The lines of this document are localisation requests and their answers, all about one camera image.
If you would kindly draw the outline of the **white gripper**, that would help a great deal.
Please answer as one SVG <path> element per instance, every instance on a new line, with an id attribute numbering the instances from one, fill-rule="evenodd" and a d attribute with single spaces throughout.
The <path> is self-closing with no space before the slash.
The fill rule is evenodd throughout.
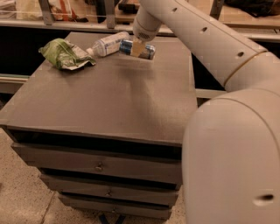
<path id="1" fill-rule="evenodd" d="M 153 17 L 143 6 L 141 6 L 134 18 L 132 47 L 130 55 L 139 57 L 145 49 L 145 43 L 153 40 L 161 27 L 162 22 Z"/>

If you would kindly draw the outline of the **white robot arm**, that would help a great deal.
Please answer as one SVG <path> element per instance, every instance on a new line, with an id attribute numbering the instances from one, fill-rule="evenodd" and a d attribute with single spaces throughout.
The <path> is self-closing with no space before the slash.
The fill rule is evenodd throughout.
<path id="1" fill-rule="evenodd" d="M 280 224 L 280 61 L 186 0 L 139 0 L 133 33 L 166 25 L 225 88 L 189 119 L 186 224 Z"/>

